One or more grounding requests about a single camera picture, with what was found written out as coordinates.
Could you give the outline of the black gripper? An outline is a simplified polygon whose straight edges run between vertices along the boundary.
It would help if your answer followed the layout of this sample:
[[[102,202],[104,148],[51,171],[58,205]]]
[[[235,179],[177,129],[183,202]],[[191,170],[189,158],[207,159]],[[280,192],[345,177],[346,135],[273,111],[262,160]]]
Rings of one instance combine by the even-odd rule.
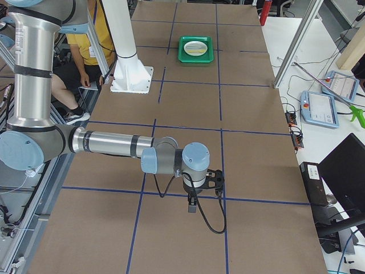
[[[194,187],[186,184],[186,182],[183,182],[183,189],[188,194],[188,212],[189,213],[196,213],[197,211],[197,195],[201,193],[203,190],[208,190],[209,187],[207,184],[203,184],[201,186]]]

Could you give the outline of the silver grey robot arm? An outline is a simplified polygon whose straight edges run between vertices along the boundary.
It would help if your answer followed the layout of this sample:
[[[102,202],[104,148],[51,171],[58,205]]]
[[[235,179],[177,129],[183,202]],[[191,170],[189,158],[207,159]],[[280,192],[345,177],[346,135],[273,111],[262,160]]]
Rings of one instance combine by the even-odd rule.
[[[1,134],[1,161],[15,170],[35,168],[68,153],[95,152],[139,158],[143,172],[182,178],[188,210],[201,209],[198,194],[209,187],[208,148],[197,142],[180,149],[170,137],[153,138],[56,124],[50,118],[54,36],[86,33],[86,1],[10,1],[15,22],[14,115]]]

